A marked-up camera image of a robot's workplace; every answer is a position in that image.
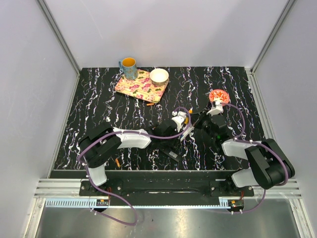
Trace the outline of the white remote blue batteries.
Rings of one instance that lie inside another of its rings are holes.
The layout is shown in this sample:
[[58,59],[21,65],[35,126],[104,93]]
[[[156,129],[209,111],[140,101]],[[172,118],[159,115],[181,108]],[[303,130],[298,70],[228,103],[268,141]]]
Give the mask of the white remote blue batteries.
[[180,137],[180,141],[182,142],[190,133],[194,130],[194,127],[191,125],[186,130],[183,131],[183,134]]

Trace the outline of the black remote orange batteries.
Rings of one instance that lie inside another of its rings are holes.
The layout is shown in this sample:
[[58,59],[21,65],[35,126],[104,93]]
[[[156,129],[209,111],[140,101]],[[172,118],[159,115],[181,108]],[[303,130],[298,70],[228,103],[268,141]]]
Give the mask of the black remote orange batteries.
[[166,149],[166,148],[159,148],[159,150],[161,152],[163,152],[165,155],[167,155],[169,158],[173,159],[175,162],[179,163],[179,161],[181,160],[181,156],[176,154],[175,152],[173,152],[170,149]]

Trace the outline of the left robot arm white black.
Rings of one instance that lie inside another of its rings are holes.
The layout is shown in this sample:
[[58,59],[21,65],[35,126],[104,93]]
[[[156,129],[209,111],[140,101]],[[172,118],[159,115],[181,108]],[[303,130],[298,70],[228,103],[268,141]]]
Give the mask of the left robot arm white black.
[[181,126],[173,120],[138,130],[116,128],[108,122],[98,125],[79,142],[79,160],[88,167],[92,179],[90,191],[96,196],[106,193],[105,163],[117,150],[145,149],[151,144],[163,145],[166,141],[175,139],[180,131]]

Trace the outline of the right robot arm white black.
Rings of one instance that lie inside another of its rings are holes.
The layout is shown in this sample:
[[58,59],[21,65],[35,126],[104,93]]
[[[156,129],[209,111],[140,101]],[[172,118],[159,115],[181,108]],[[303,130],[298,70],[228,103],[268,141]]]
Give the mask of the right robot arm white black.
[[263,141],[239,140],[229,133],[223,116],[199,116],[194,127],[211,138],[211,149],[219,155],[247,160],[248,169],[233,172],[225,181],[225,190],[237,196],[247,186],[270,189],[284,185],[295,175],[295,169],[274,139]]

